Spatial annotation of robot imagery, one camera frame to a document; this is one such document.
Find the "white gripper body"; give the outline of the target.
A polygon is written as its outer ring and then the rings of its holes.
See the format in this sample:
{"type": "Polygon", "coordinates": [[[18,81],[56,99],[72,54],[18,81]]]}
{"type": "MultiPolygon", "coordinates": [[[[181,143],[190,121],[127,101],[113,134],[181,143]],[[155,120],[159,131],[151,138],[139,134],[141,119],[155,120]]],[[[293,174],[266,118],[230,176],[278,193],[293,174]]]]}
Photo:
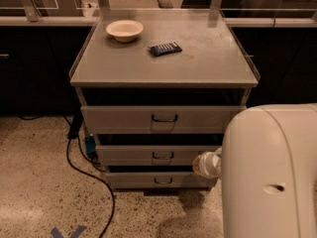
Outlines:
{"type": "Polygon", "coordinates": [[[204,152],[200,155],[199,171],[205,178],[214,179],[221,176],[221,156],[221,148],[214,152],[204,152]]]}

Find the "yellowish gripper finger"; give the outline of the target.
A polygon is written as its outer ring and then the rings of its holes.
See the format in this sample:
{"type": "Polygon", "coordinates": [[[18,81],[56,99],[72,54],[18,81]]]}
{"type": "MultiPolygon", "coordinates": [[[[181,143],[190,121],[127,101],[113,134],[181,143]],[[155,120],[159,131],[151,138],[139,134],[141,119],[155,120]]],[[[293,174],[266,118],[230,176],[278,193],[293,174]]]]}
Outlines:
{"type": "Polygon", "coordinates": [[[194,172],[195,172],[197,175],[201,176],[201,172],[200,172],[200,169],[199,169],[199,162],[200,162],[200,155],[198,155],[198,156],[194,159],[194,161],[193,161],[193,163],[192,163],[192,168],[193,168],[194,172]]]}

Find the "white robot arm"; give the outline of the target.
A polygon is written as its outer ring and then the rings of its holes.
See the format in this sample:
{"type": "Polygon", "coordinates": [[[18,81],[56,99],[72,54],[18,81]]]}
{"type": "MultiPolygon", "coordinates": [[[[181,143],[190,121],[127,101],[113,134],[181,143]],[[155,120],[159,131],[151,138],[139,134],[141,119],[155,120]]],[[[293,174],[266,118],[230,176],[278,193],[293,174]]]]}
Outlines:
{"type": "Polygon", "coordinates": [[[225,238],[317,238],[316,103],[239,113],[193,169],[221,181],[225,238]]]}

